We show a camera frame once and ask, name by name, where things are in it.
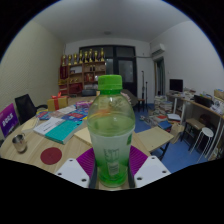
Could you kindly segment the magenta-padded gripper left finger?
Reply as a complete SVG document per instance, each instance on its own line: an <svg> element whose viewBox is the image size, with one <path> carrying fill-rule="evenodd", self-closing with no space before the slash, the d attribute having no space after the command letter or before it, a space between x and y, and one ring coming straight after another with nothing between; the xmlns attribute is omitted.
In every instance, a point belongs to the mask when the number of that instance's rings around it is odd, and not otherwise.
<svg viewBox="0 0 224 224"><path fill-rule="evenodd" d="M78 158L69 158L56 172L56 175L84 188L94 188L97 181L97 168L92 148Z"/></svg>

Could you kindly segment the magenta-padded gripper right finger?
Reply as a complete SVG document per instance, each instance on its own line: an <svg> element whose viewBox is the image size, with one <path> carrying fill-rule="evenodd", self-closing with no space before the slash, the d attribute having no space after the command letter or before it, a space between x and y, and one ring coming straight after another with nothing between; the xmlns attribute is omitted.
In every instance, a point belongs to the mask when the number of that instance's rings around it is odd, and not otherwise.
<svg viewBox="0 0 224 224"><path fill-rule="evenodd" d="M128 182L131 188L141 188L170 175L156 156L147 156L134 146L130 149Z"/></svg>

